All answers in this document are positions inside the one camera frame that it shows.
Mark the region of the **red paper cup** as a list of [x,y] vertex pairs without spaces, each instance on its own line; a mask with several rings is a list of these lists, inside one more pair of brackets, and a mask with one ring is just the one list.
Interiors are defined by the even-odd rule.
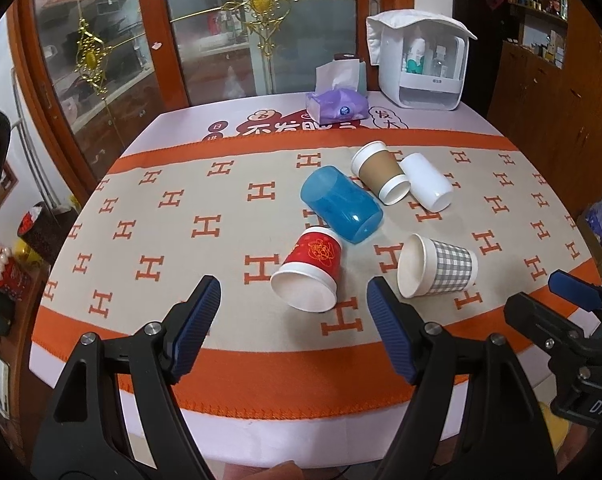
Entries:
[[309,313],[327,312],[337,304],[341,256],[342,244],[332,229],[308,228],[269,284],[289,307]]

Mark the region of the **grey checked paper cup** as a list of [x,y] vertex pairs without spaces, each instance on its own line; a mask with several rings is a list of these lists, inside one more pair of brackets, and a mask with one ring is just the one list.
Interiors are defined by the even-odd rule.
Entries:
[[474,284],[478,270],[471,250],[412,233],[397,260],[397,288],[407,299],[463,292]]

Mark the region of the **white plastic cup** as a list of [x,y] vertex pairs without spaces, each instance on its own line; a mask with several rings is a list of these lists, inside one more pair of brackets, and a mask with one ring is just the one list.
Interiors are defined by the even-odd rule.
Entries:
[[453,186],[421,153],[412,153],[399,162],[411,184],[411,193],[423,208],[440,212],[452,203]]

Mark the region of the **brown paper coffee cup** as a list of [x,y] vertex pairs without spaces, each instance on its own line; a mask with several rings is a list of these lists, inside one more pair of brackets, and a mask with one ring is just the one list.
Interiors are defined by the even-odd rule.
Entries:
[[382,141],[362,146],[352,157],[351,170],[383,205],[401,202],[411,190],[411,182]]

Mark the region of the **blue plastic cup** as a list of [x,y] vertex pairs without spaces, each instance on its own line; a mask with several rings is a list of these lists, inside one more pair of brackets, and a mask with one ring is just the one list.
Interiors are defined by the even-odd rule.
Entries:
[[334,166],[312,172],[301,186],[300,197],[351,244],[359,244],[374,234],[383,219],[374,197]]

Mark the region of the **red snack box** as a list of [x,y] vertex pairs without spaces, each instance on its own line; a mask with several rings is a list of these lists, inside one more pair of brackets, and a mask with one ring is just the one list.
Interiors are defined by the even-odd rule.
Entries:
[[0,292],[20,301],[31,288],[31,276],[19,265],[10,248],[0,247]]

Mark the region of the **dark wooden shelf unit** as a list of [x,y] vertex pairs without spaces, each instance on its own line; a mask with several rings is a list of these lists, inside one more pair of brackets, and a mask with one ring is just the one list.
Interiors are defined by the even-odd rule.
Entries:
[[582,0],[507,0],[487,118],[577,217],[602,199],[602,29]]

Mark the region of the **white desktop storage cabinet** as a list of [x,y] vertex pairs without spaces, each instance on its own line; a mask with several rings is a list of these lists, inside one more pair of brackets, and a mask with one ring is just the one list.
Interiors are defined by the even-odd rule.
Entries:
[[382,93],[413,110],[455,110],[464,90],[470,42],[466,25],[442,14],[392,10],[366,18],[369,62]]

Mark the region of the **purple tissue pack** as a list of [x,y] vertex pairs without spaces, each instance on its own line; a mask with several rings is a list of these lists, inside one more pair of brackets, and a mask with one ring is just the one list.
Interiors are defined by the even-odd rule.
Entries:
[[368,117],[366,96],[352,89],[333,89],[322,93],[308,93],[305,109],[318,125],[341,124]]

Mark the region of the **wooden glass door cabinet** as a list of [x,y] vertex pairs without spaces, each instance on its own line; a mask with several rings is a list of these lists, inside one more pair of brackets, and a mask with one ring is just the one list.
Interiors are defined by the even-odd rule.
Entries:
[[414,0],[16,0],[7,33],[24,100],[85,202],[159,115],[309,91],[318,65],[367,53],[365,21]]

